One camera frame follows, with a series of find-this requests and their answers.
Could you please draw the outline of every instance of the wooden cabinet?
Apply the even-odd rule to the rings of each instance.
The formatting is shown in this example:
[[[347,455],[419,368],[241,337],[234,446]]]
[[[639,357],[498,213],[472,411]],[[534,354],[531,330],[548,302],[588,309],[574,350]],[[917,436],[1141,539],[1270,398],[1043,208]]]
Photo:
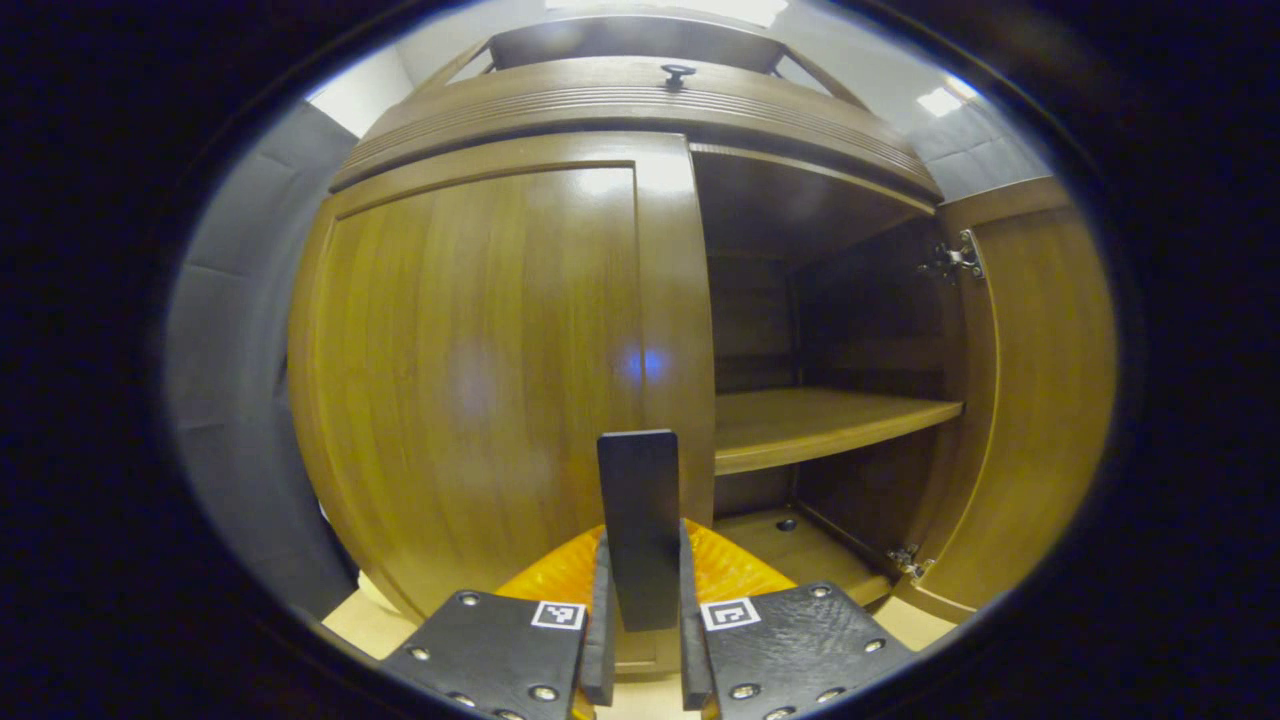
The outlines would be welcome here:
[[[680,136],[556,135],[403,165],[320,211],[291,398],[343,543],[403,612],[600,524],[595,438],[680,436],[709,521],[713,366]]]
[[[595,438],[649,428],[678,434],[682,512],[796,582],[959,620],[1024,577],[1115,392],[1065,192],[940,208],[901,137],[764,74],[759,38],[672,87],[669,58],[530,37],[374,126],[298,274],[298,438],[374,584],[415,620],[495,588],[603,521]],[[922,273],[960,231],[986,278]],[[668,641],[623,637],[620,667],[669,669]]]

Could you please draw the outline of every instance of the ceiling light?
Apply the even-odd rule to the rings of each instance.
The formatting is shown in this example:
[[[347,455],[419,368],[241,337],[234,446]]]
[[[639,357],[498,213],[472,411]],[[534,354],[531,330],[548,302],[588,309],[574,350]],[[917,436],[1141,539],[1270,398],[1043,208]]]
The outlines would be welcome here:
[[[933,113],[936,117],[941,118],[952,110],[959,110],[960,99],[955,95],[947,92],[947,88],[940,87],[928,95],[922,95],[915,99],[916,102],[924,105],[924,109]]]
[[[589,9],[607,5],[645,5],[652,8],[681,8],[739,19],[760,27],[769,27],[778,13],[787,8],[787,0],[547,0],[548,10]]]
[[[977,90],[969,87],[969,83],[957,77],[947,76],[947,87],[959,95],[961,100],[973,100],[978,96]]]

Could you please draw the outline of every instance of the wooden shelf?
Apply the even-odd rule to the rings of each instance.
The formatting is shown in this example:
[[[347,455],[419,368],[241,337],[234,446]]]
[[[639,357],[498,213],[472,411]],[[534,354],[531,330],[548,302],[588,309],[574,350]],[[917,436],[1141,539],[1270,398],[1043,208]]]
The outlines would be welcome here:
[[[727,475],[835,455],[960,415],[940,402],[817,387],[716,397],[716,474]]]
[[[795,529],[780,530],[778,521],[787,519],[796,521]],[[714,530],[796,584],[835,583],[858,605],[868,605],[890,592],[888,578],[795,510],[765,510],[728,518],[717,521]]]

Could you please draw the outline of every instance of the open cabinet door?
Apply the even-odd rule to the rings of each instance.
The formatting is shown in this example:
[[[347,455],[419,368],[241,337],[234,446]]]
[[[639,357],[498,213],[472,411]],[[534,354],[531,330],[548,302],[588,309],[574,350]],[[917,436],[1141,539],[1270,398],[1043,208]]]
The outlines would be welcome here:
[[[1016,585],[1093,480],[1116,393],[1116,329],[1089,228],[1052,178],[940,208],[950,245],[975,240],[986,278],[959,273],[965,413],[940,457],[943,497],[923,578],[895,593],[961,621]]]

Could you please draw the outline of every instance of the closed cabinet door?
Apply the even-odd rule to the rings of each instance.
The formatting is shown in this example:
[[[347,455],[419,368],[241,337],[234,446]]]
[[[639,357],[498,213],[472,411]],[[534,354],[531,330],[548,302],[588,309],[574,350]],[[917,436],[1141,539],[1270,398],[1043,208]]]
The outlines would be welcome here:
[[[604,521],[600,433],[671,428],[709,521],[710,302],[687,143],[550,135],[330,197],[289,320],[316,495],[411,619]]]

